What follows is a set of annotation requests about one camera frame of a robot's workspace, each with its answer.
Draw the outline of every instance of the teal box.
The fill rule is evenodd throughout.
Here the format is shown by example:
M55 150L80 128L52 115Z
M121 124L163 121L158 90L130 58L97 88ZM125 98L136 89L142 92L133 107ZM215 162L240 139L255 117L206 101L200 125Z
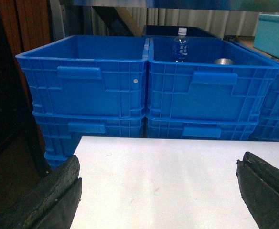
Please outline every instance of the teal box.
M279 58L279 15L259 16L254 47Z

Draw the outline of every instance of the metal shelf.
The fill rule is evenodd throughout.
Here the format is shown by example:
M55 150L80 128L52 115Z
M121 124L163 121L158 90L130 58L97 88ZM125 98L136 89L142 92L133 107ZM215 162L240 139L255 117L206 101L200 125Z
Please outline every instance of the metal shelf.
M65 6L279 12L279 0L60 0Z

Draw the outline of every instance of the pegboard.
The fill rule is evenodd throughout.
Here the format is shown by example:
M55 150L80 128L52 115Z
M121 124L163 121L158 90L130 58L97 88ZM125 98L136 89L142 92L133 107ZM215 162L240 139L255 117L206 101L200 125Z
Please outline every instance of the pegboard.
M29 115L30 111L0 18L0 145L28 119Z

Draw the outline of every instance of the stacked crate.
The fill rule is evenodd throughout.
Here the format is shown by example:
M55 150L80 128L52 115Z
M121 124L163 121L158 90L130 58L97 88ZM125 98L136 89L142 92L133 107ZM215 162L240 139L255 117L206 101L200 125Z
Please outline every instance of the stacked crate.
M279 65L279 60L273 60L266 57L240 43L233 42L233 44ZM279 141L279 73L274 82L271 84L271 87L266 95L264 103L261 107L259 123L254 132L251 134L250 140Z
M173 62L172 40L150 39L147 136L248 140L279 65L220 39L193 37L186 62ZM235 64L214 64L220 58Z
M143 136L149 39L71 36L17 55L52 168L81 137Z

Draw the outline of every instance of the bottle cap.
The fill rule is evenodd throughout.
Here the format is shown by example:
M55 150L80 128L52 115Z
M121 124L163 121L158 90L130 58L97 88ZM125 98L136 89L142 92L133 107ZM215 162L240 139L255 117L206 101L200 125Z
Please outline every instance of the bottle cap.
M179 28L178 35L186 35L187 28Z

